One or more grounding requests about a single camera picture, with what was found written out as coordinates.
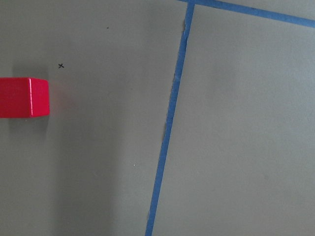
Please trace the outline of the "red block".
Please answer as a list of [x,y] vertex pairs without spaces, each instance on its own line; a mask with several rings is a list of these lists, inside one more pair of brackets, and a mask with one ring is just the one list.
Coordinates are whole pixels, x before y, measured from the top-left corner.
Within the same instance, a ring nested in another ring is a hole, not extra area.
[[49,114],[47,80],[32,77],[0,79],[1,118],[36,118]]

